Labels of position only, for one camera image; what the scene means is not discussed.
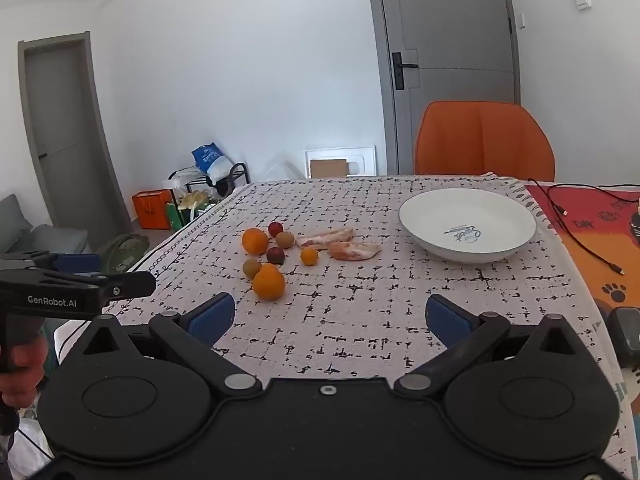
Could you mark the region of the person's left hand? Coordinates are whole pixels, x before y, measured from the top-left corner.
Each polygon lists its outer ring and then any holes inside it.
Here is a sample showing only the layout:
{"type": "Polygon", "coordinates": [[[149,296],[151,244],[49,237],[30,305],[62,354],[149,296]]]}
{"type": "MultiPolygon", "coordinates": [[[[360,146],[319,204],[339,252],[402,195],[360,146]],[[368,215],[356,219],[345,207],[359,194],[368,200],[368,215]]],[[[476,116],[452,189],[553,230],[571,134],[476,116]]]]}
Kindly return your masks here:
{"type": "Polygon", "coordinates": [[[1,375],[2,400],[11,408],[28,408],[37,394],[37,386],[44,376],[48,356],[47,339],[38,335],[28,344],[11,350],[12,370],[1,375]]]}

